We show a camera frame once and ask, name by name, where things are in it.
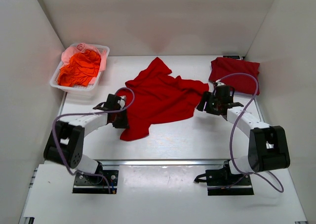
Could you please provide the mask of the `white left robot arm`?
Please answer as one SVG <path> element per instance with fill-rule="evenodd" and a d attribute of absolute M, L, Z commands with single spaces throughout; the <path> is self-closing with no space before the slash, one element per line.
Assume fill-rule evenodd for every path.
<path fill-rule="evenodd" d="M 105 102 L 93 109 L 93 112 L 84 113 L 71 122 L 57 119 L 43 152 L 45 160 L 100 178 L 102 164 L 83 154 L 84 138 L 108 124 L 116 129 L 127 129 L 126 96 L 109 94 Z"/>

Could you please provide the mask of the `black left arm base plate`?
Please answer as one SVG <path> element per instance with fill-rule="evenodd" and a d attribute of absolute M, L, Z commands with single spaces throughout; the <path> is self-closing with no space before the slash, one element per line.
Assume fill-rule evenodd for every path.
<path fill-rule="evenodd" d="M 119 167 L 103 166 L 100 162 L 97 173 L 102 177 L 87 176 L 76 174 L 72 193 L 75 194 L 117 194 Z"/>

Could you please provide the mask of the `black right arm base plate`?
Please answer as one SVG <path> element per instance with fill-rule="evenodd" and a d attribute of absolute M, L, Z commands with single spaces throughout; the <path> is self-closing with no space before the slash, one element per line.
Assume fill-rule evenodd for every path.
<path fill-rule="evenodd" d="M 248 196 L 254 195 L 250 176 L 232 174 L 229 161 L 218 168 L 206 169 L 195 177 L 194 183 L 205 183 L 208 196 Z"/>

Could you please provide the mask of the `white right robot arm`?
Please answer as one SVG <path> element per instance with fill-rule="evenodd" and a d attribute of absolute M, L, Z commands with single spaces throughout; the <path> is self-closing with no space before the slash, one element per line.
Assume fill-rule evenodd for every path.
<path fill-rule="evenodd" d="M 222 116 L 233 124 L 230 135 L 230 156 L 227 167 L 233 175 L 253 174 L 286 169 L 290 166 L 285 130 L 260 121 L 246 111 L 244 105 L 234 102 L 235 90 L 227 85 L 216 86 L 214 91 L 205 91 L 197 106 L 198 111 Z M 248 138 L 248 154 L 239 158 L 233 156 L 235 129 Z"/>

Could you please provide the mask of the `bright red t shirt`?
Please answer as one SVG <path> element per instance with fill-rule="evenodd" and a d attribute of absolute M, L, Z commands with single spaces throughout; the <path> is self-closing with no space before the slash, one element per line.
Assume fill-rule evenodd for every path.
<path fill-rule="evenodd" d="M 193 117 L 202 94 L 209 85 L 198 80 L 172 77 L 171 70 L 160 58 L 155 58 L 147 69 L 125 83 L 118 92 L 126 96 L 129 128 L 120 135 L 124 141 L 133 141 L 149 135 L 149 127 Z"/>

